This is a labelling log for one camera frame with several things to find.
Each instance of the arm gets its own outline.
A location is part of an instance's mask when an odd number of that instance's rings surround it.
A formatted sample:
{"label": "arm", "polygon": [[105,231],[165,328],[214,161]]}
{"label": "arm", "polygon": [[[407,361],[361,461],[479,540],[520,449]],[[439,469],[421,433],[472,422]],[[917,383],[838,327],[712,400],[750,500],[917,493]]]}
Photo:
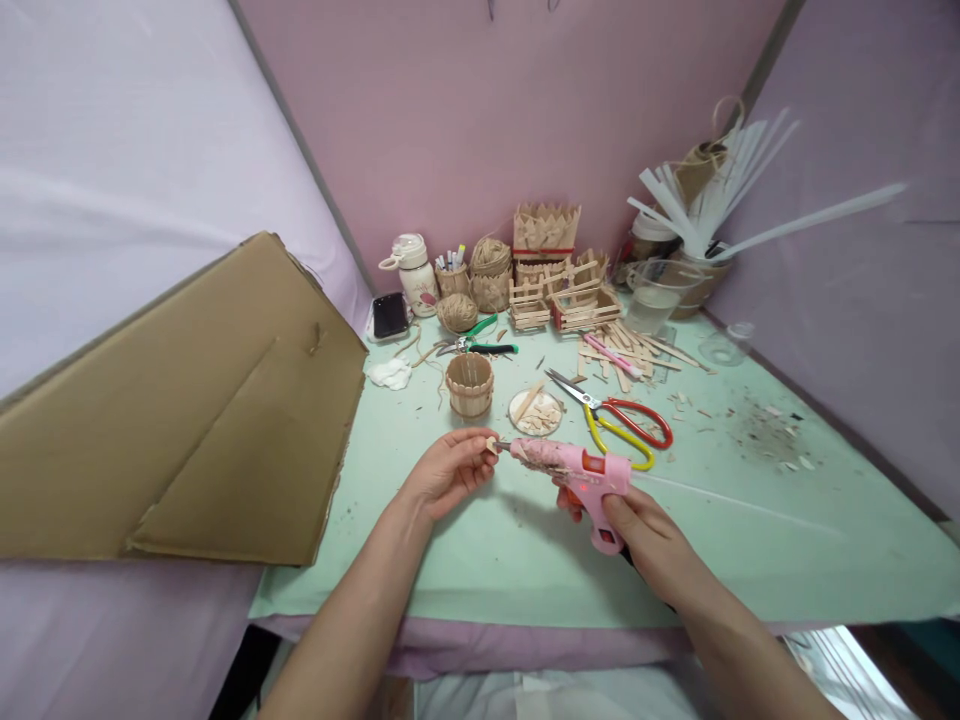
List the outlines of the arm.
{"label": "arm", "polygon": [[260,718],[358,718],[380,682],[434,523],[487,482],[485,428],[444,435],[387,506],[287,661]]}
{"label": "arm", "polygon": [[[557,503],[580,521],[581,511],[568,507],[564,493]],[[631,488],[624,498],[605,496],[603,509],[630,546],[637,572],[676,609],[726,717],[843,720],[652,497]]]}

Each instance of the pink wall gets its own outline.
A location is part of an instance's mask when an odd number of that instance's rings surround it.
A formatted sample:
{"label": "pink wall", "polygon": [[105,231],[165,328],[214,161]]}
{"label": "pink wall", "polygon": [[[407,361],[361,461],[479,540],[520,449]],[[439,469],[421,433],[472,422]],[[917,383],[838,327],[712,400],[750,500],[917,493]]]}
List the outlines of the pink wall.
{"label": "pink wall", "polygon": [[729,239],[910,188],[745,252],[710,309],[960,520],[960,4],[807,0],[755,118],[787,105],[803,126]]}
{"label": "pink wall", "polygon": [[434,253],[524,200],[619,244],[644,167],[711,133],[782,0],[238,0],[377,289],[401,232]]}

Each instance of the smartphone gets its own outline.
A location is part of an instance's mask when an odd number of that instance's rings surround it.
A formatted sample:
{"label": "smartphone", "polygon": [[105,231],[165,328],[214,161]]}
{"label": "smartphone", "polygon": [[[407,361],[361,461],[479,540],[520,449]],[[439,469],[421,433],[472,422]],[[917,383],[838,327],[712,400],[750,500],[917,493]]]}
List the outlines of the smartphone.
{"label": "smartphone", "polygon": [[407,329],[407,308],[403,293],[390,293],[373,301],[373,336],[379,340]]}

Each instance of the pink glue gun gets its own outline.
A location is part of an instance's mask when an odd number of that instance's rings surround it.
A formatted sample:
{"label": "pink glue gun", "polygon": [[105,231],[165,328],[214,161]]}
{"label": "pink glue gun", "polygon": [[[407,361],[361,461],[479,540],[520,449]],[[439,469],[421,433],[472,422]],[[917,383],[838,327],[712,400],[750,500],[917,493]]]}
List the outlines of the pink glue gun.
{"label": "pink glue gun", "polygon": [[607,521],[601,500],[604,495],[626,495],[630,487],[630,459],[618,455],[594,457],[586,448],[536,438],[498,442],[531,470],[551,475],[561,483],[573,505],[581,506],[593,521],[591,540],[604,555],[623,550],[623,538]]}

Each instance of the green-handled pliers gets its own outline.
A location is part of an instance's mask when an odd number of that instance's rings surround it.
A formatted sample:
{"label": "green-handled pliers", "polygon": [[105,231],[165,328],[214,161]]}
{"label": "green-handled pliers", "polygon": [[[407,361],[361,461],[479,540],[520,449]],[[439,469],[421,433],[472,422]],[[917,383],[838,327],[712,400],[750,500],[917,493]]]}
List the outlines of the green-handled pliers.
{"label": "green-handled pliers", "polygon": [[501,353],[520,352],[520,348],[518,348],[516,345],[484,345],[483,343],[477,342],[477,333],[489,327],[496,321],[496,313],[485,320],[481,320],[472,328],[467,330],[467,332],[463,334],[463,337],[458,339],[455,343],[440,348],[440,351],[437,353],[437,355],[445,355],[446,353],[451,352],[475,352],[480,353],[481,355],[499,355]]}

